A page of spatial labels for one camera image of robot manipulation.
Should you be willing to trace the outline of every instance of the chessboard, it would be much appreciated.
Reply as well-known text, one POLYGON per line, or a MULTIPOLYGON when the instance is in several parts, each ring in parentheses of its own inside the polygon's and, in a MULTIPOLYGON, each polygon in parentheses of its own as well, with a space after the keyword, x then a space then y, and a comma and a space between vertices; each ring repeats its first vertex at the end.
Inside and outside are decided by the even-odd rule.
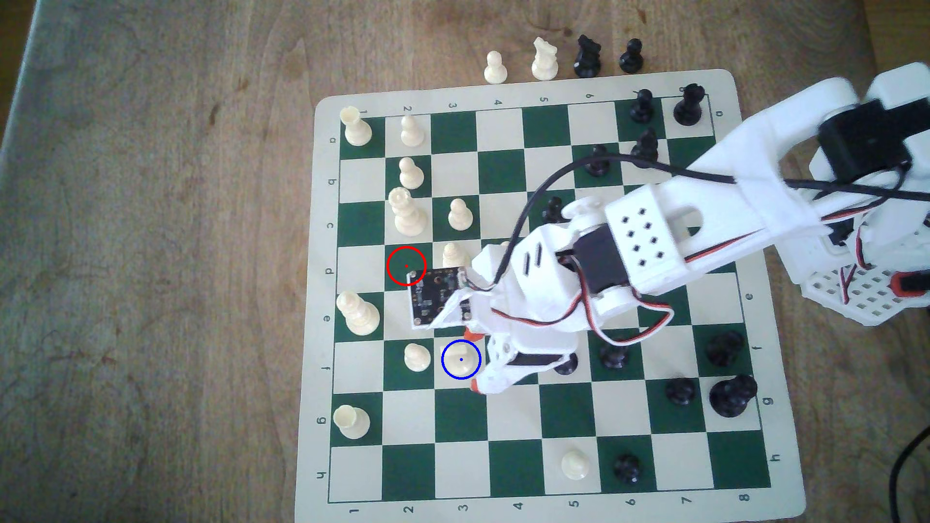
MULTIPOLYGON (((655 299, 674 307, 671 324, 631 347, 623 369, 607 369, 601 343, 579 333, 578 369, 529 376, 499 395, 483 396, 437 365, 462 329, 413 330, 403 282, 438 265, 446 242, 470 256, 500 243, 529 194, 556 169, 587 156, 593 144, 628 153, 647 125, 629 117, 636 92, 654 94, 648 124, 659 161, 686 167, 739 125, 732 75, 723 70, 637 74, 530 84, 346 95, 316 107, 307 313, 300 397, 297 521, 603 521, 723 522, 797 516, 804 486, 788 387, 781 362, 762 253, 730 263, 655 299), (703 116, 679 125, 672 109, 683 86, 707 91, 703 116), (357 107, 372 139, 352 146, 339 110, 357 107), (411 114, 425 131, 418 147, 400 140, 411 114), (412 157, 425 180, 411 191, 430 217, 409 238, 393 225, 388 192, 400 185, 398 162, 412 157), (462 198, 474 221, 449 226, 449 203, 462 198), (356 336, 335 307, 354 291, 380 311, 381 323, 356 336), (716 367, 704 347, 735 330, 747 341, 736 363, 716 367), (433 350, 431 366, 413 372, 404 348, 433 350), (711 387, 751 374, 759 394, 745 412, 724 418, 710 406, 711 387), (668 380, 693 380, 686 406, 665 397, 668 380), (348 439, 331 422, 347 404, 365 410, 369 431, 348 439), (570 449, 591 472, 567 478, 570 449), (642 465, 635 484, 612 463, 631 453, 642 465)), ((583 168, 549 191, 566 204, 588 195, 604 201, 670 175, 613 163, 602 178, 583 168)), ((523 233, 541 225, 539 200, 523 233)), ((699 227, 699 217, 693 223, 699 227)), ((607 324, 627 338, 660 313, 629 311, 607 324)), ((484 350, 479 341, 478 346, 484 350)))

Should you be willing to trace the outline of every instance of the red circle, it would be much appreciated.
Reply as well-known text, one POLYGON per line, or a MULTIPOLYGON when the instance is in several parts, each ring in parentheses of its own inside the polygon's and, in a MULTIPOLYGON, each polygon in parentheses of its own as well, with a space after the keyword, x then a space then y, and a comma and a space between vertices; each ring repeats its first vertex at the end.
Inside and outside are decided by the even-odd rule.
POLYGON ((384 266, 385 266, 385 268, 386 268, 387 271, 388 271, 388 277, 391 279, 391 281, 394 282, 394 283, 396 283, 396 284, 399 285, 399 286, 402 286, 402 287, 410 287, 411 285, 416 285, 417 283, 419 283, 420 281, 422 281, 423 276, 426 275, 426 270, 429 268, 429 267, 426 266, 426 256, 423 256, 423 253, 420 252, 420 250, 419 250, 418 248, 413 247, 413 246, 409 246, 409 245, 402 245, 401 247, 398 247, 398 248, 394 249, 393 251, 391 251, 391 254, 388 255, 388 260, 384 263, 384 266), (394 279, 394 276, 391 275, 391 256, 393 256, 395 252, 397 252, 398 250, 400 250, 400 249, 402 249, 402 248, 412 248, 412 249, 414 249, 414 250, 417 252, 417 254, 419 254, 419 256, 423 259, 423 274, 421 274, 421 275, 419 276, 419 278, 417 278, 417 281, 415 281, 415 282, 401 283, 401 282, 395 280, 395 279, 394 279))

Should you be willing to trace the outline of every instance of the white chess piece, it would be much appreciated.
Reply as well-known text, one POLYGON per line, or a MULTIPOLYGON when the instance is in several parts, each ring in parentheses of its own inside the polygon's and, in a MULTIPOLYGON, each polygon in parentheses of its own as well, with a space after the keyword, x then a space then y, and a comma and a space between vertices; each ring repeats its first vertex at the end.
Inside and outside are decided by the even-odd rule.
POLYGON ((401 158, 401 185, 411 191, 423 184, 423 169, 413 163, 413 158, 406 156, 401 158))
POLYGON ((430 366, 430 351, 423 345, 408 343, 404 347, 404 364, 414 372, 422 372, 430 366))
POLYGON ((562 457, 562 472, 569 479, 579 480, 588 475, 591 470, 591 460, 577 450, 570 450, 562 457))
POLYGON ((507 68, 497 51, 487 53, 487 67, 485 67, 485 81, 488 84, 500 84, 507 79, 507 68))
POLYGON ((472 226, 474 216, 472 211, 465 205, 465 200, 456 198, 449 204, 449 225, 456 231, 464 231, 472 226))
POLYGON ((410 191, 404 187, 394 187, 388 193, 388 203, 394 211, 394 227, 404 236, 416 236, 426 228, 426 213, 420 210, 410 191))
POLYGON ((333 412, 333 423, 339 428, 343 436, 349 439, 358 439, 368 433, 371 418, 368 413, 352 405, 341 405, 333 412))
POLYGON ((381 314, 375 305, 350 290, 338 295, 336 308, 345 316, 346 327, 356 336, 371 334, 381 323, 381 314))
POLYGON ((456 242, 449 242, 443 247, 443 267, 468 267, 472 261, 456 242))
POLYGON ((405 114, 401 118, 401 142, 407 147, 417 147, 423 143, 424 138, 426 138, 426 133, 419 128, 417 120, 410 114, 405 114))
POLYGON ((339 120, 346 127, 346 141, 360 147, 371 140, 371 126, 362 119, 362 115, 351 105, 339 111, 339 120))
POLYGON ((559 73, 559 63, 555 61, 555 52, 558 49, 540 36, 533 40, 533 45, 536 46, 536 57, 530 68, 533 76, 537 80, 552 80, 559 73))

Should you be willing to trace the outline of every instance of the wooden table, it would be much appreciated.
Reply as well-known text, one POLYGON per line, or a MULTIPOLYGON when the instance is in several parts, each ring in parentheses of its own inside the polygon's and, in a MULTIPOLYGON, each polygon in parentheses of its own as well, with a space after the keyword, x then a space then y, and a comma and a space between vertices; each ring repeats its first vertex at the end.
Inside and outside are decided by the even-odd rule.
MULTIPOLYGON (((292 519, 323 97, 480 84, 491 48, 531 81, 536 35, 569 77, 581 33, 602 74, 632 36, 646 72, 728 69, 744 116, 875 74, 858 2, 635 4, 43 2, 0 164, 0 519, 292 519)), ((930 420, 927 314, 863 328, 768 254, 806 520, 884 521, 930 420)), ((930 513, 928 466, 905 520, 930 513)))

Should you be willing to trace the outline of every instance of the blue circle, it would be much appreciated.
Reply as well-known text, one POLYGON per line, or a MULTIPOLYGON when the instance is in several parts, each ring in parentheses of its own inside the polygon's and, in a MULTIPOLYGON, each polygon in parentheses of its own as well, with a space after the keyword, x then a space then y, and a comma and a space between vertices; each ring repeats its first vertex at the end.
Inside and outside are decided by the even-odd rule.
POLYGON ((477 373, 478 373, 478 369, 481 368, 481 350, 478 349, 478 345, 475 345, 474 343, 469 342, 468 340, 453 340, 452 342, 449 342, 449 344, 445 346, 445 349, 443 349, 443 353, 442 353, 441 355, 439 355, 439 363, 443 366, 443 370, 444 370, 445 373, 448 374, 449 376, 452 376, 452 377, 455 378, 456 380, 468 380, 471 376, 474 376, 475 374, 477 374, 477 373), (459 376, 453 375, 451 372, 449 372, 449 369, 447 369, 447 368, 445 367, 445 351, 447 351, 447 350, 449 349, 449 347, 451 347, 454 343, 460 343, 460 342, 464 342, 464 343, 467 343, 468 345, 471 345, 472 348, 474 349, 474 352, 478 353, 478 367, 475 367, 475 368, 474 368, 474 372, 473 372, 473 373, 471 373, 471 374, 469 374, 468 376, 465 376, 465 377, 463 377, 463 378, 460 378, 459 376))

